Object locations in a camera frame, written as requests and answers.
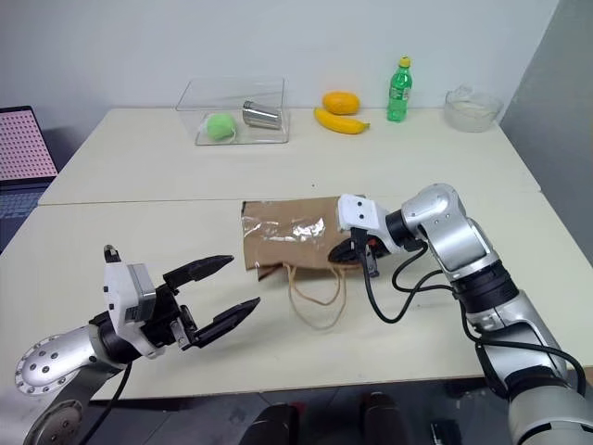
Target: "laptop screen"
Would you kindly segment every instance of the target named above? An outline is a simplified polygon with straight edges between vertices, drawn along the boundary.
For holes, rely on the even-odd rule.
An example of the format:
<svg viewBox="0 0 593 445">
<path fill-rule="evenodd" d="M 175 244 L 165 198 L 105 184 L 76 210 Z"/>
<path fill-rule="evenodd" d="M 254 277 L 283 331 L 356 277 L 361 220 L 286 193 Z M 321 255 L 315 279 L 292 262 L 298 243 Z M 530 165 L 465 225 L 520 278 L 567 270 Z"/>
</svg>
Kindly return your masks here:
<svg viewBox="0 0 593 445">
<path fill-rule="evenodd" d="M 56 175 L 31 107 L 0 108 L 0 181 Z"/>
</svg>

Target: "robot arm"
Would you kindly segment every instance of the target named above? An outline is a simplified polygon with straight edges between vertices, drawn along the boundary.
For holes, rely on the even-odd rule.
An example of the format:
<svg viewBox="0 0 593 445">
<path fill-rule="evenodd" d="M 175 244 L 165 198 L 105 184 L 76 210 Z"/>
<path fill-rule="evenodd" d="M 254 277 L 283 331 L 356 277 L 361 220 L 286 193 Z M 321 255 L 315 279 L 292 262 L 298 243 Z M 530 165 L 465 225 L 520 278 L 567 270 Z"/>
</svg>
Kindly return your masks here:
<svg viewBox="0 0 593 445">
<path fill-rule="evenodd" d="M 155 288 L 143 264 L 124 264 L 112 246 L 103 287 L 108 311 L 88 325 L 45 338 L 24 353 L 15 386 L 0 397 L 0 445 L 69 443 L 93 395 L 128 363 L 154 359 L 172 343 L 186 350 L 207 344 L 237 327 L 258 305 L 252 299 L 217 315 L 198 329 L 178 287 L 217 272 L 233 260 L 216 256 L 163 275 Z"/>
<path fill-rule="evenodd" d="M 593 440 L 593 413 L 568 387 L 564 359 L 545 351 L 488 345 L 515 342 L 560 348 L 480 226 L 466 216 L 453 187 L 433 184 L 393 213 L 369 199 L 343 195 L 338 213 L 340 227 L 350 230 L 360 255 L 368 256 L 360 240 L 366 244 L 369 235 L 379 238 L 389 253 L 415 249 L 414 241 L 428 243 L 467 321 L 481 335 L 483 344 L 476 344 L 476 352 L 488 385 L 511 403 L 514 443 Z"/>
</svg>

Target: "yellow banana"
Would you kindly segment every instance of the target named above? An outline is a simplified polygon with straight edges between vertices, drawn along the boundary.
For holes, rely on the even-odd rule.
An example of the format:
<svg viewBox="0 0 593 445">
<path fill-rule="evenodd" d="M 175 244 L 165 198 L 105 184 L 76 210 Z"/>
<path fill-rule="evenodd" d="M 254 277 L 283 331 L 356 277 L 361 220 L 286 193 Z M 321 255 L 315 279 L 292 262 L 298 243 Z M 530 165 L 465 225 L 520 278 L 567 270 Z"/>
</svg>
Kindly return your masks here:
<svg viewBox="0 0 593 445">
<path fill-rule="evenodd" d="M 370 126 L 369 123 L 357 121 L 356 119 L 336 116 L 323 108 L 315 108 L 313 113 L 318 123 L 338 133 L 358 134 L 364 132 Z"/>
</svg>

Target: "laptop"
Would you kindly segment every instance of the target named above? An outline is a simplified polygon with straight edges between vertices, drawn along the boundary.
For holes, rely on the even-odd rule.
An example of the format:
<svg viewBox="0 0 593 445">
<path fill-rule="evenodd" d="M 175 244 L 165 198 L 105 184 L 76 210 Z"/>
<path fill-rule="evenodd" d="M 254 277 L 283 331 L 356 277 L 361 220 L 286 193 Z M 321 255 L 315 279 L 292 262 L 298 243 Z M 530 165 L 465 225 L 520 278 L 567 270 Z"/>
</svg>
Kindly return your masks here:
<svg viewBox="0 0 593 445">
<path fill-rule="evenodd" d="M 0 108 L 0 251 L 56 176 L 32 108 Z"/>
</svg>

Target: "plastic bottle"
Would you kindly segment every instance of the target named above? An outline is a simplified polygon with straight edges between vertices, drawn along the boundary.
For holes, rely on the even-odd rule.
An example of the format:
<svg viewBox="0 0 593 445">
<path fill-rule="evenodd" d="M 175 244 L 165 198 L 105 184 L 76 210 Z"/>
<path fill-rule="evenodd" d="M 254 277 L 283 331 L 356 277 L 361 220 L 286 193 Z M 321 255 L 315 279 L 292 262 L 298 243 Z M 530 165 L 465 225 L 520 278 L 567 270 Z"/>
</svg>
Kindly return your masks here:
<svg viewBox="0 0 593 445">
<path fill-rule="evenodd" d="M 387 106 L 387 119 L 389 121 L 402 122 L 406 119 L 410 90 L 410 58 L 404 56 L 399 60 L 399 68 L 391 78 L 389 105 Z"/>
</svg>

